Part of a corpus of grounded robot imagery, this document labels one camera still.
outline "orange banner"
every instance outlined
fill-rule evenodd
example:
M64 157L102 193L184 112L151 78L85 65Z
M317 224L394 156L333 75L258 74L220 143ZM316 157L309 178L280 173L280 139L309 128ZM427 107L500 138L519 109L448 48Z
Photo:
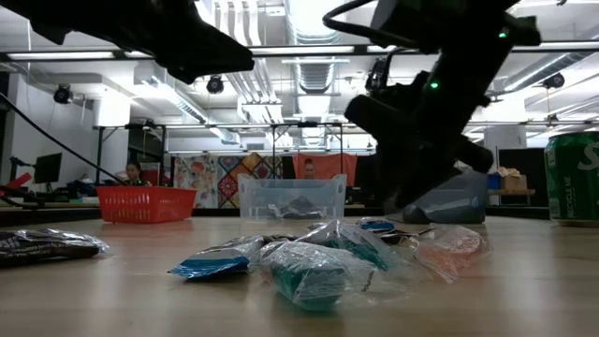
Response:
M296 179L332 179L341 172L341 154L308 155L297 154L293 156L293 167ZM356 181L355 155L343 154L343 173L347 174L347 185L353 186Z

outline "patterned fabric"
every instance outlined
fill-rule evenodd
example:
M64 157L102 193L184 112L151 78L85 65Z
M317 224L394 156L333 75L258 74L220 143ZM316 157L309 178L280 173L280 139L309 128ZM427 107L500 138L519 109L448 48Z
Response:
M204 154L175 160L175 187L197 190L196 208L239 208L237 178L248 174L256 179L281 179L283 160L259 154L217 156Z

